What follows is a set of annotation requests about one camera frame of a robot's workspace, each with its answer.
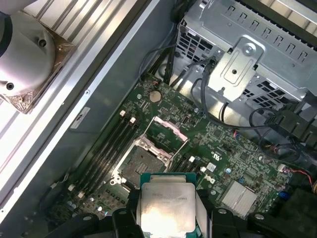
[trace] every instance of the green circuit board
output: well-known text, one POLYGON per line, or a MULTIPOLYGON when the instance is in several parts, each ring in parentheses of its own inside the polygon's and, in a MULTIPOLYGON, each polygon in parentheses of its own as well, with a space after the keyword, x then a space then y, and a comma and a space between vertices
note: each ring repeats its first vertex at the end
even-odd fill
MULTIPOLYGON (((177 172, 178 165, 184 160, 188 161, 189 157, 195 157, 199 164, 195 170, 198 173, 197 189, 206 189, 210 194, 210 201, 218 207, 225 206, 221 200, 232 182, 237 181, 256 194, 256 200, 249 212, 265 212, 270 209, 279 191, 290 179, 289 175, 277 171, 279 165, 277 162, 269 160, 261 153, 243 150, 233 138, 232 130, 213 125, 200 110, 197 110, 191 100, 168 85, 160 83, 153 76, 147 75, 145 82, 138 83, 128 95, 78 168, 70 182, 76 185, 75 188, 57 200, 55 206, 49 210, 48 217, 62 223, 78 213, 93 212, 102 218, 109 210, 125 206, 129 189, 120 184, 109 184, 111 173, 129 144, 145 132, 155 116, 172 123, 188 137, 188 142, 173 157, 172 164, 167 168, 168 172, 173 172, 173 170, 177 172), (135 126, 131 133, 133 135, 126 139, 117 156, 112 157, 115 159, 113 162, 109 162, 108 168, 103 171, 102 180, 91 180, 88 187, 95 185, 96 189, 79 197, 80 191, 84 189, 88 191, 89 188, 78 186, 78 180, 87 177, 86 170, 92 159, 103 150, 105 141, 111 133, 114 133, 114 128, 119 128, 118 120, 121 111, 125 111, 125 116, 129 119, 135 119, 135 126)), ((156 147, 171 154, 175 154, 183 144, 183 141, 169 128, 158 123, 151 124, 146 132, 146 137, 156 147)), ((245 148, 257 149, 257 145, 247 139, 240 137, 240 140, 245 148)), ((194 171, 189 162, 185 168, 194 171)))

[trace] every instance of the white plastic part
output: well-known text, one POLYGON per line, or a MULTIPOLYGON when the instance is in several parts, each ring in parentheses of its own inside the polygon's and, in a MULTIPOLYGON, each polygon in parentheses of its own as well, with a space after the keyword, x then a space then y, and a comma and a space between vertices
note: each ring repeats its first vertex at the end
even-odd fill
POLYGON ((79 198, 83 198, 83 197, 84 197, 84 195, 85 195, 85 192, 80 191, 80 192, 79 192, 79 194, 77 195, 77 197, 79 197, 79 198))
POLYGON ((207 170, 206 167, 201 167, 201 168, 200 168, 200 171, 203 172, 203 173, 206 172, 206 170, 207 170))
POLYGON ((69 191, 72 191, 74 188, 75 188, 75 185, 71 184, 71 185, 68 187, 68 190, 69 190, 69 191))
POLYGON ((281 173, 283 173, 286 169, 286 165, 285 164, 280 164, 278 167, 277 167, 277 170, 281 173))
POLYGON ((122 111, 120 112, 120 116, 124 117, 124 115, 125 115, 125 110, 122 110, 122 111))
POLYGON ((189 162, 193 162, 195 160, 195 157, 194 156, 191 156, 190 158, 189 158, 189 162))
POLYGON ((135 123, 135 121, 136 121, 136 118, 131 118, 130 119, 130 122, 133 124, 133 123, 135 123))

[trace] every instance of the label sticker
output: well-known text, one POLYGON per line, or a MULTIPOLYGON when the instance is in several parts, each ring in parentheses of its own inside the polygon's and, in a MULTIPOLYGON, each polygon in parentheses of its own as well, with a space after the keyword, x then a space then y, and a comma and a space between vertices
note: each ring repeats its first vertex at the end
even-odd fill
POLYGON ((70 126, 70 129, 77 129, 77 127, 80 125, 80 123, 83 121, 85 116, 88 114, 90 108, 84 107, 81 113, 78 115, 74 123, 70 126))
POLYGON ((207 169, 210 171, 210 172, 213 172, 216 168, 216 165, 214 165, 213 163, 209 163, 207 165, 207 169))

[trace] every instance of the red wire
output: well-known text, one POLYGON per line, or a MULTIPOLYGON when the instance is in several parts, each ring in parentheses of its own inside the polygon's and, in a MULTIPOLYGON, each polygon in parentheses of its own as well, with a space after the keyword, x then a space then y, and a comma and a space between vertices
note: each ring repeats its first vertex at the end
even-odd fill
POLYGON ((305 171, 302 171, 302 170, 291 170, 291 171, 294 173, 301 173, 301 174, 306 175, 309 179, 309 183, 311 184, 311 186, 313 186, 312 177, 308 173, 306 173, 305 171))

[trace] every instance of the motherboard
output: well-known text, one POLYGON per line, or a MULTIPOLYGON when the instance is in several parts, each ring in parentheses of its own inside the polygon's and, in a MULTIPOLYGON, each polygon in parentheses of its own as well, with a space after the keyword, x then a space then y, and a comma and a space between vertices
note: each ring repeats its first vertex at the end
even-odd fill
POLYGON ((47 211, 56 224, 124 207, 143 173, 196 173, 217 207, 241 218, 267 212, 290 180, 255 143, 213 125, 187 97, 147 74, 113 116, 47 211))

